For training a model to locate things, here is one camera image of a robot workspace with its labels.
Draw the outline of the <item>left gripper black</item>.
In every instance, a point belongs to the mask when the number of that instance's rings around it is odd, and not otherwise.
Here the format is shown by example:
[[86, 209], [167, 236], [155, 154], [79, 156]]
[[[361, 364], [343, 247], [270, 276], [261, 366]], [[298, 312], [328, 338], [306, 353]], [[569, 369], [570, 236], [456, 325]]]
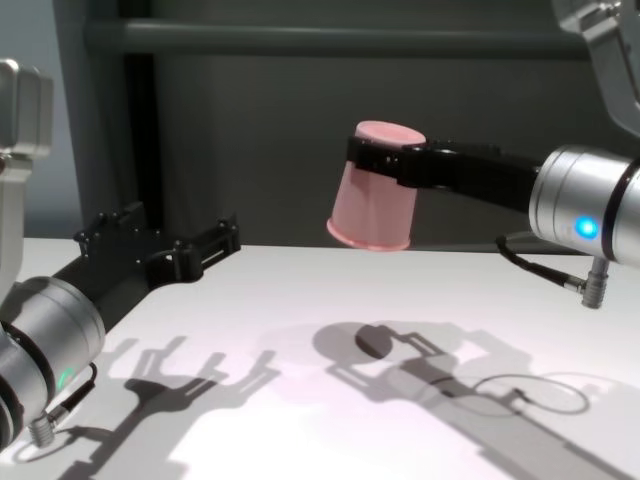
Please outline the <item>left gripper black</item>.
[[54, 274], [90, 301], [106, 330], [113, 329], [152, 291], [193, 283], [240, 250], [235, 215], [219, 219], [191, 238], [176, 239], [145, 228], [142, 202], [100, 212], [74, 234], [80, 255]]

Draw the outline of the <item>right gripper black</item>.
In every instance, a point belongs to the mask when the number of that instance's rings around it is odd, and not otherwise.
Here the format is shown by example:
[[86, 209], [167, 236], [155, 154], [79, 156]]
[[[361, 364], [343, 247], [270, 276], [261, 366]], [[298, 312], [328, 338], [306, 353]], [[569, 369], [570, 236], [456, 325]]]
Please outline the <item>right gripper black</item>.
[[[423, 155], [426, 180], [420, 166]], [[495, 145], [431, 141], [393, 146], [360, 137], [348, 139], [347, 160], [403, 187], [427, 186], [505, 208], [529, 206], [541, 168], [539, 160]]]

